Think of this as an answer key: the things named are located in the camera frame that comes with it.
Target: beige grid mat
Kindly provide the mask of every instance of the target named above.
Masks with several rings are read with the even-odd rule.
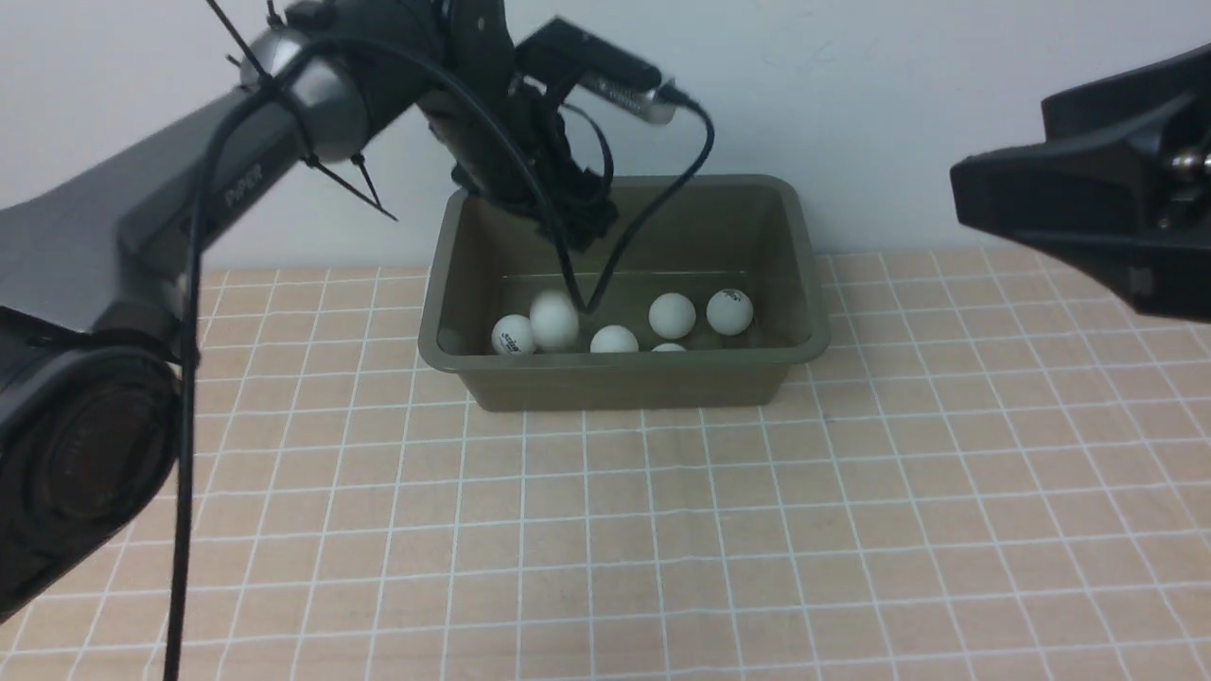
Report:
[[[1020,250],[821,270],[769,407],[526,416],[419,361],[424,270],[210,276],[185,677],[1207,679],[1211,331]],[[0,679],[159,679],[171,532]]]

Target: container rim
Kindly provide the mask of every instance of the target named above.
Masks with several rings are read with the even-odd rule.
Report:
[[[666,187],[676,178],[671,176],[635,176],[619,177],[615,187],[648,188]],[[417,348],[420,357],[430,367],[444,373],[463,373],[467,371],[507,371],[538,370],[564,371],[578,370],[618,370],[618,368],[702,368],[704,360],[721,368],[750,366],[785,366],[804,364],[820,356],[832,342],[832,330],[821,288],[820,277],[815,273],[815,263],[805,262],[813,258],[811,240],[808,234],[807,219],[798,191],[786,181],[769,174],[717,174],[700,176],[690,181],[690,185],[711,187],[736,184],[758,184],[776,190],[784,202],[790,222],[791,239],[798,256],[799,279],[803,282],[808,314],[813,317],[811,336],[804,343],[788,348],[758,349],[719,349],[694,350],[688,353],[627,353],[627,354],[555,354],[555,355],[452,355],[437,343],[442,309],[446,305],[446,287],[449,281],[449,268],[436,268],[429,280],[429,290],[420,320],[420,332]],[[447,201],[446,219],[437,239],[434,261],[449,262],[454,254],[458,225],[469,199],[466,190],[458,190]]]

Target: olive plastic container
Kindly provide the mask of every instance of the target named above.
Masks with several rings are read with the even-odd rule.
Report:
[[[587,299],[631,218],[672,182],[619,178],[621,219],[603,241],[574,257]],[[420,326],[424,361],[458,374],[490,412],[659,410],[764,405],[794,365],[828,347],[828,314],[803,210],[791,185],[767,176],[693,181],[643,228],[614,275],[601,308],[581,317],[576,348],[564,354],[499,356],[492,327],[529,314],[535,296],[564,290],[553,246],[535,224],[455,194],[437,242]],[[736,337],[714,333],[706,304],[723,288],[752,298],[753,325]],[[687,353],[653,353],[664,343],[648,325],[662,293],[688,296],[698,324]],[[639,339],[637,354],[593,355],[602,327],[620,324]]]

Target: ping pong ball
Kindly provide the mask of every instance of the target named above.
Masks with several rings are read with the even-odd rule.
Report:
[[[625,326],[607,326],[593,336],[593,354],[638,353],[639,340]]]
[[[753,322],[753,302],[744,291],[724,288],[706,305],[706,321],[722,336],[740,336]]]
[[[547,350],[567,350],[580,336],[580,315],[566,291],[545,291],[530,305],[534,342]]]
[[[648,310],[648,324],[656,336],[665,340],[677,340],[689,336],[698,321],[694,303],[681,293],[665,293],[652,303]]]
[[[492,349],[498,355],[533,355],[534,330],[522,315],[509,315],[492,330]]]

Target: robotic arm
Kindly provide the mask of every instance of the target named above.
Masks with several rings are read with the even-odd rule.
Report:
[[[954,166],[959,221],[1140,314],[1211,321],[1211,45],[1055,95],[1043,120],[1045,143]]]
[[[618,211],[610,164],[598,176],[572,159],[559,115],[572,90],[654,125],[696,107],[658,68],[559,19],[515,46],[503,0],[302,0],[285,17],[270,2],[269,29],[242,47],[239,87],[0,211],[0,623],[163,485],[188,427],[174,365],[188,383],[194,247],[297,162],[358,162],[417,105],[459,184],[579,251]]]

